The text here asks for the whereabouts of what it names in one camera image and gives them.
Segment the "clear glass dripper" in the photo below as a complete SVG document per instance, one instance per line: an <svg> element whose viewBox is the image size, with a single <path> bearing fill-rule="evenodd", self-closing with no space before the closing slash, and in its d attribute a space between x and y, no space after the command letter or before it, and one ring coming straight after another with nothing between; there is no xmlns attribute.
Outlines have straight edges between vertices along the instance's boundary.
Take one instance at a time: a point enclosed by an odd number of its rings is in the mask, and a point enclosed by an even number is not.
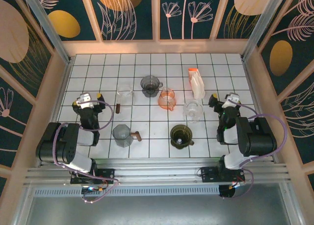
<svg viewBox="0 0 314 225"><path fill-rule="evenodd" d="M199 100L188 100L183 106L183 117L188 123L199 122L203 113L203 105Z"/></svg>

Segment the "grey faceted server wooden handle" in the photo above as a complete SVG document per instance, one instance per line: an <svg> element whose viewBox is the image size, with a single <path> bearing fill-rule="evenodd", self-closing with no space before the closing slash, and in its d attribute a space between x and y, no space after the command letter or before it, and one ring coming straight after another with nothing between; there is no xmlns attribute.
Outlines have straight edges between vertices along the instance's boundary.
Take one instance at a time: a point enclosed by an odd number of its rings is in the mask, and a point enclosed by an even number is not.
<svg viewBox="0 0 314 225"><path fill-rule="evenodd" d="M127 125L117 125L112 130L112 136L116 144L123 148L129 147L133 143L134 138L139 142L142 141L140 133L138 131L132 132Z"/></svg>

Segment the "aluminium corner post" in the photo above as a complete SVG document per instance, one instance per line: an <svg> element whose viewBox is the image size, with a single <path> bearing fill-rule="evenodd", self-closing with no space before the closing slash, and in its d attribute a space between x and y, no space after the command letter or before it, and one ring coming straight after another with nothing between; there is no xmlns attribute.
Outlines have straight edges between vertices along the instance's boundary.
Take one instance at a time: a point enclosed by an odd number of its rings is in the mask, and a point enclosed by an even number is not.
<svg viewBox="0 0 314 225"><path fill-rule="evenodd" d="M241 58L243 63L246 63L250 58L251 54L256 48L259 39L262 37L262 34L265 32L282 1L283 0L268 0L242 53Z"/></svg>
<svg viewBox="0 0 314 225"><path fill-rule="evenodd" d="M58 54L61 56L65 64L68 65L70 63L71 58L68 55L67 51L65 50L59 35L56 33L52 23L50 22L39 0L26 0L26 1L29 3L30 8L32 9L36 18L39 20L47 36L51 40L52 44L54 45L54 48L56 49Z"/></svg>

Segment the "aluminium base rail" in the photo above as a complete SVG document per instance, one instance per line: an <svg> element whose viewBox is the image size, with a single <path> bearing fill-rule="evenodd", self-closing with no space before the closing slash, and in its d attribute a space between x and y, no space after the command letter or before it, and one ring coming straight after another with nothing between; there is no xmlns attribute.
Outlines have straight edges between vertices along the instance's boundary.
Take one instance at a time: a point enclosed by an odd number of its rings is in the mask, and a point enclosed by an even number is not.
<svg viewBox="0 0 314 225"><path fill-rule="evenodd" d="M201 167L214 167L218 158L139 158L98 159L99 168L112 168L122 186L159 186L201 184ZM290 182L284 163L270 159L253 161L245 165L253 172L254 183ZM29 168L24 186L62 186L70 184L69 172L53 164Z"/></svg>

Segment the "olive green dripper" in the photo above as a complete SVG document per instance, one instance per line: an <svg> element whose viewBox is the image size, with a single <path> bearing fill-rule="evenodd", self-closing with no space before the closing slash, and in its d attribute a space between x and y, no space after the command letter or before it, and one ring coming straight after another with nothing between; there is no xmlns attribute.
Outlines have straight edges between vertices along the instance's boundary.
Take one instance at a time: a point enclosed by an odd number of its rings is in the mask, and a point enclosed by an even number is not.
<svg viewBox="0 0 314 225"><path fill-rule="evenodd" d="M181 150L193 146L193 135L191 129L186 125L176 125L170 131L171 145Z"/></svg>

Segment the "clear glass carafe brown handle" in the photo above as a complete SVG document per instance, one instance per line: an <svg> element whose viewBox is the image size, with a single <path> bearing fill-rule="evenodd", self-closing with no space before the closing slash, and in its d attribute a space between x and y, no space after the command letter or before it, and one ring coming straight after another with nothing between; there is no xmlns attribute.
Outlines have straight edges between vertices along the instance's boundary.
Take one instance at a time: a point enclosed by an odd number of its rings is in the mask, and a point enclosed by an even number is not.
<svg viewBox="0 0 314 225"><path fill-rule="evenodd" d="M116 109L115 113L120 114L123 102L133 98L133 89L130 85L119 85L116 92Z"/></svg>

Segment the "smoke grey plastic dripper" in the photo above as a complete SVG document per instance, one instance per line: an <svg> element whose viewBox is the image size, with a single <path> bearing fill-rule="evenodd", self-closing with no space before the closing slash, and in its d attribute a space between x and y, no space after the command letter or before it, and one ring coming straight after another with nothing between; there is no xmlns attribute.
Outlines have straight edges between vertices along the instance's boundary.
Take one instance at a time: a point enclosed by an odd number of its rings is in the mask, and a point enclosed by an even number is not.
<svg viewBox="0 0 314 225"><path fill-rule="evenodd" d="M142 93L147 98L156 97L159 89L163 87L163 83L153 75L143 77L140 85L142 88Z"/></svg>

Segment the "orange-topped filter holder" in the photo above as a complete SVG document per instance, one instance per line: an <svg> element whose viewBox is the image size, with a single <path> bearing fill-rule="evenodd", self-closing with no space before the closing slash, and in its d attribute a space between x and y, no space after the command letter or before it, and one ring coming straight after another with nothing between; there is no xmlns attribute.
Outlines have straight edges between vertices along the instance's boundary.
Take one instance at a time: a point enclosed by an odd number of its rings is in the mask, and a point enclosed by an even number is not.
<svg viewBox="0 0 314 225"><path fill-rule="evenodd" d="M189 68L189 69L188 69L188 77L189 77L189 84L190 84L190 86L191 86L191 78L192 78L192 75L193 75L194 73L198 73L198 74L200 75L200 73L199 73L199 71L198 71L197 68Z"/></svg>

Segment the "aluminium side rail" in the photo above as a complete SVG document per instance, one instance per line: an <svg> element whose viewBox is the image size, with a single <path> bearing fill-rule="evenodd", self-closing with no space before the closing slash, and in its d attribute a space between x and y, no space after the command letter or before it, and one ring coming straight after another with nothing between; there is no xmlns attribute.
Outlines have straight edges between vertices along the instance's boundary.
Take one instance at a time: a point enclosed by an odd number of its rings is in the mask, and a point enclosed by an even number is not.
<svg viewBox="0 0 314 225"><path fill-rule="evenodd" d="M259 114L271 114L280 117L276 92L263 60L251 56L244 63L248 83L253 92L253 102Z"/></svg>
<svg viewBox="0 0 314 225"><path fill-rule="evenodd" d="M53 146L54 138L57 138L56 130L60 127L58 115L60 114L62 100L65 96L72 64L65 65L63 62L52 59L48 71L44 76L43 88L40 92L40 113L38 131L39 141L36 146L36 158L45 163L54 163L54 158L61 154L61 159L67 159L67 152L64 143L56 143Z"/></svg>

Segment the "grey metal sheet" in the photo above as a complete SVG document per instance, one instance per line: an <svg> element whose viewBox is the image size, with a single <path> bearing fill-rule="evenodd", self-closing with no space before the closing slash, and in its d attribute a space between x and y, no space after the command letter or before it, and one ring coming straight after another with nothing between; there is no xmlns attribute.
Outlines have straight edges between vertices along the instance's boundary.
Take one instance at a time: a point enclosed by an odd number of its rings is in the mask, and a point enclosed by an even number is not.
<svg viewBox="0 0 314 225"><path fill-rule="evenodd" d="M279 194L221 199L214 195L33 198L18 225L300 225Z"/></svg>

